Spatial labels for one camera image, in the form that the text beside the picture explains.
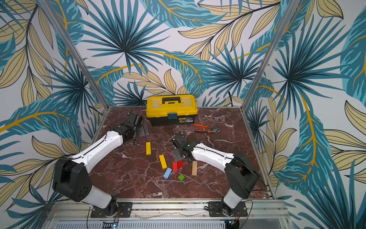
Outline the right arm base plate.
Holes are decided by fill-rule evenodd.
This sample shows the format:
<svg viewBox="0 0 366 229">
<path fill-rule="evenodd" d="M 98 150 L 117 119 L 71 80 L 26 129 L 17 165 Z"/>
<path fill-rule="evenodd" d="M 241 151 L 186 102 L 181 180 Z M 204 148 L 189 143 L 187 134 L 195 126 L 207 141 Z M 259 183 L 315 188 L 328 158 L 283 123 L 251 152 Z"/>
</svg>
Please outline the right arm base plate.
<svg viewBox="0 0 366 229">
<path fill-rule="evenodd" d="M 239 202 L 235 208 L 230 208 L 223 201 L 210 201 L 205 206 L 205 210 L 209 212 L 210 217 L 246 217 L 248 216 L 247 208 L 244 202 Z"/>
</svg>

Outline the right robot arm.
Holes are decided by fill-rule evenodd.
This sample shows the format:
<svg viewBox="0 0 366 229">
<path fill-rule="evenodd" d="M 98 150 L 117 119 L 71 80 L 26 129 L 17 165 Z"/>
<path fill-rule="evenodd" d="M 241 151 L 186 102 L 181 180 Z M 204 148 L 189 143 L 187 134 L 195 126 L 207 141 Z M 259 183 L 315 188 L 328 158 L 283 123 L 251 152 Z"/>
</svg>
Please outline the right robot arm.
<svg viewBox="0 0 366 229">
<path fill-rule="evenodd" d="M 176 161 L 201 161 L 226 174 L 230 189 L 222 199 L 222 210 L 227 214 L 234 211 L 243 199 L 247 199 L 257 182 L 261 181 L 252 161 L 243 153 L 226 153 L 201 142 L 190 142 L 180 133 L 176 134 L 171 142 L 175 147 L 173 156 Z"/>
</svg>

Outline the yellow block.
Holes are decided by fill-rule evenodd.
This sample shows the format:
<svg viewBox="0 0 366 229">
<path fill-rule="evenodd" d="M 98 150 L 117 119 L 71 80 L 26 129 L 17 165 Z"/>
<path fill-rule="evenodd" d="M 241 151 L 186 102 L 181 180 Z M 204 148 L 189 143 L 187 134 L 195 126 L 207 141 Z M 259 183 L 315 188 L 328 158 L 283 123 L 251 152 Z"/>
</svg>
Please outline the yellow block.
<svg viewBox="0 0 366 229">
<path fill-rule="evenodd" d="M 147 156 L 152 154 L 151 153 L 151 150 L 152 150 L 151 143 L 150 142 L 146 142 L 146 155 Z"/>
<path fill-rule="evenodd" d="M 167 166 L 167 163 L 166 163 L 166 160 L 165 160 L 165 156 L 164 155 L 160 155 L 159 156 L 159 160 L 160 160 L 160 163 L 161 163 L 161 166 L 162 166 L 162 169 L 167 169 L 168 166 Z"/>
</svg>

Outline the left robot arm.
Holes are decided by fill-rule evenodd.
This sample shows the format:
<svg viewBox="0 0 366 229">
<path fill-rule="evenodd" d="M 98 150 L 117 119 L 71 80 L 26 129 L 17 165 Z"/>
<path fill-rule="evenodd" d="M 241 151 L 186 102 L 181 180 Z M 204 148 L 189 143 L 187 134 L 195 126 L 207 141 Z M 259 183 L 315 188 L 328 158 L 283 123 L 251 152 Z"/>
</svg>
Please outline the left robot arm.
<svg viewBox="0 0 366 229">
<path fill-rule="evenodd" d="M 92 205 L 112 216 L 117 210 L 116 198 L 92 184 L 89 173 L 110 152 L 138 136 L 143 118 L 132 112 L 127 119 L 80 153 L 58 159 L 54 167 L 52 188 L 75 201 Z"/>
</svg>

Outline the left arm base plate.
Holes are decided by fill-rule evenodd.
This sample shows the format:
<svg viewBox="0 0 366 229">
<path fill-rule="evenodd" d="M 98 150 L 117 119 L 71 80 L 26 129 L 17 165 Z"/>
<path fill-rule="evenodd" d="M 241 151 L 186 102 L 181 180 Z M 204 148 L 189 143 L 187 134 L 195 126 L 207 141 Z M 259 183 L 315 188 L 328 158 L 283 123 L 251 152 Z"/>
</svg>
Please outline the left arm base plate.
<svg viewBox="0 0 366 229">
<path fill-rule="evenodd" d="M 132 211 L 132 202 L 116 202 L 105 209 L 93 206 L 91 218 L 129 218 Z"/>
</svg>

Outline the red block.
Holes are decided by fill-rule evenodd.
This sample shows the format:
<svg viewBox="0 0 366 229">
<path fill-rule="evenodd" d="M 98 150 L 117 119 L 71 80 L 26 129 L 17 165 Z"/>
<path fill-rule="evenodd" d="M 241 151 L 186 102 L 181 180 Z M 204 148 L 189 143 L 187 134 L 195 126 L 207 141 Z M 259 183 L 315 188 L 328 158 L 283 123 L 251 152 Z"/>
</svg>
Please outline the red block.
<svg viewBox="0 0 366 229">
<path fill-rule="evenodd" d="M 182 160 L 178 161 L 177 164 L 179 169 L 184 167 Z"/>
<path fill-rule="evenodd" d="M 172 163 L 173 166 L 173 172 L 178 172 L 178 163 L 177 162 L 173 162 Z"/>
</svg>

